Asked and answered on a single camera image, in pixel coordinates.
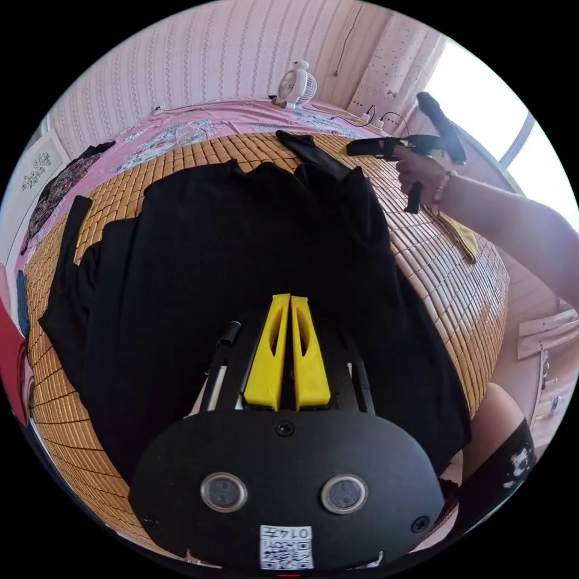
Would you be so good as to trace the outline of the person's right hand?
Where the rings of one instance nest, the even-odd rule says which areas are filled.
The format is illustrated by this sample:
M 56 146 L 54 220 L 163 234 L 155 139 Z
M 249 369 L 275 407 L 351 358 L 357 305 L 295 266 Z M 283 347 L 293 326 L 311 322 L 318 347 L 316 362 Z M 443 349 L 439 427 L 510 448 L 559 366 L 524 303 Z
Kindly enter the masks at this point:
M 407 195 L 407 211 L 418 212 L 421 205 L 437 210 L 443 194 L 456 176 L 436 160 L 418 155 L 403 145 L 394 147 L 401 191 Z

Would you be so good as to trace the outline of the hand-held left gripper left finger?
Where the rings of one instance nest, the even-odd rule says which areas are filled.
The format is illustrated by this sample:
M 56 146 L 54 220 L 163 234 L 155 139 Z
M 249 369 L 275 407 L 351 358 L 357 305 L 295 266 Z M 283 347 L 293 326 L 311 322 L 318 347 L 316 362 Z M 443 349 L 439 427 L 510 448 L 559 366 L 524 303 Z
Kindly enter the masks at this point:
M 279 409 L 289 305 L 289 293 L 271 299 L 243 393 L 244 401 L 252 407 Z

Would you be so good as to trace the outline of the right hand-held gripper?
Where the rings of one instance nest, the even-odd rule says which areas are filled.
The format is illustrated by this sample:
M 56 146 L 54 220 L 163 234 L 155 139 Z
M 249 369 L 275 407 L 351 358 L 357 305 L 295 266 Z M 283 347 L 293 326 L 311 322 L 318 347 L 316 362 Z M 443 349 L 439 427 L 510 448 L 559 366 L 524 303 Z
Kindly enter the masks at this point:
M 339 150 L 339 153 L 349 157 L 376 157 L 397 164 L 397 159 L 394 156 L 394 147 L 396 145 L 403 145 L 418 155 L 432 159 L 439 155 L 449 155 L 449 136 L 445 134 L 411 134 L 406 137 L 390 136 L 358 139 L 344 144 Z M 431 210 L 434 213 L 438 213 L 439 208 L 437 210 Z

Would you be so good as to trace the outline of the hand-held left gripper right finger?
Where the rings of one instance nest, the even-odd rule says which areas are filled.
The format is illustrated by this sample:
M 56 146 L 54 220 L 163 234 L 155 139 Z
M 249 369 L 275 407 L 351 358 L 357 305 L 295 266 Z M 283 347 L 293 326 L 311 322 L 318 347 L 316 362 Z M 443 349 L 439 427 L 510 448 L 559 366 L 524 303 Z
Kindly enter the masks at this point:
M 306 297 L 291 297 L 291 323 L 296 410 L 325 408 L 331 391 Z

